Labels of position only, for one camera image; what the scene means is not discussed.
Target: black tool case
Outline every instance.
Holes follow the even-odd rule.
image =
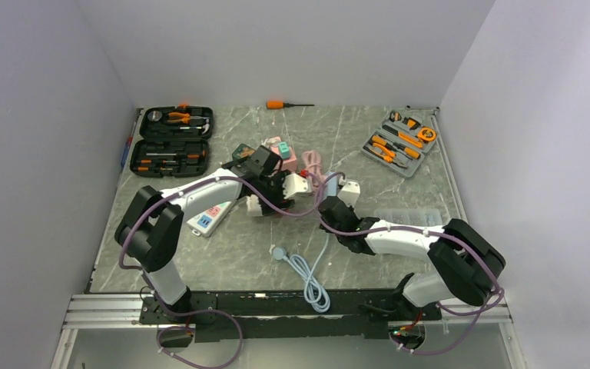
[[[189,114],[188,123],[170,113]],[[214,128],[214,112],[201,106],[166,106],[142,112],[139,134],[144,139],[132,151],[130,170],[141,177],[195,177],[207,170],[209,143]]]

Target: white cable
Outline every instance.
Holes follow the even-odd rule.
[[[309,268],[309,264],[306,259],[302,258],[298,254],[291,255],[288,257],[286,251],[282,248],[273,249],[273,257],[277,260],[285,260],[304,280],[304,300],[311,304],[311,307],[318,313],[325,313],[331,307],[331,300],[329,294],[326,292],[324,287],[313,275],[317,263],[322,258],[322,255],[329,246],[329,240],[331,234],[326,234],[326,240],[324,241],[324,247],[322,251],[317,255],[317,259],[313,263],[313,267]]]

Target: pink cable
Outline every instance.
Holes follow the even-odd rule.
[[[322,174],[322,157],[315,150],[305,151],[302,153],[302,161],[304,161],[304,170],[313,173],[317,177],[317,181],[312,181],[313,189],[317,191],[320,183],[322,183],[320,181],[326,179],[326,175]]]

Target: white electrical outlet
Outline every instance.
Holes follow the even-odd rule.
[[[227,201],[218,204],[206,211],[194,216],[187,221],[187,225],[191,227],[191,233],[196,236],[209,237],[214,229],[220,224],[220,221],[225,218],[225,215],[234,207],[235,201]]]

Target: tape measure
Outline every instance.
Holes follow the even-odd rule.
[[[437,133],[432,128],[424,127],[417,133],[417,138],[429,143],[437,138]]]

